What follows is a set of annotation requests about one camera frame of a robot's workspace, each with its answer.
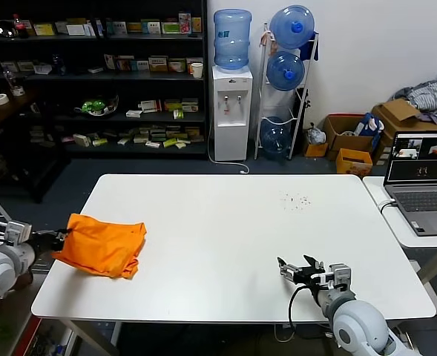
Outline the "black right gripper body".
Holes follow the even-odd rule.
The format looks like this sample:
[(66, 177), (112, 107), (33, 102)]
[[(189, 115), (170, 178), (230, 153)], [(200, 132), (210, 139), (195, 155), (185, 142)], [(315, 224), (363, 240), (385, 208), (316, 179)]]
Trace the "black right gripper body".
[(294, 284), (308, 286), (315, 289), (327, 287), (326, 270), (323, 266), (318, 267), (297, 267), (294, 272)]

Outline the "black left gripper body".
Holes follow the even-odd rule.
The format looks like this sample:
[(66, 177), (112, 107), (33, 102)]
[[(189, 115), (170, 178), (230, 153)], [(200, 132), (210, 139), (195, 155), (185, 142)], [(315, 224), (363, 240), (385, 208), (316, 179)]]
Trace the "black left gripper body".
[(60, 244), (56, 231), (44, 230), (32, 233), (32, 247), (35, 252), (61, 251), (64, 244)]

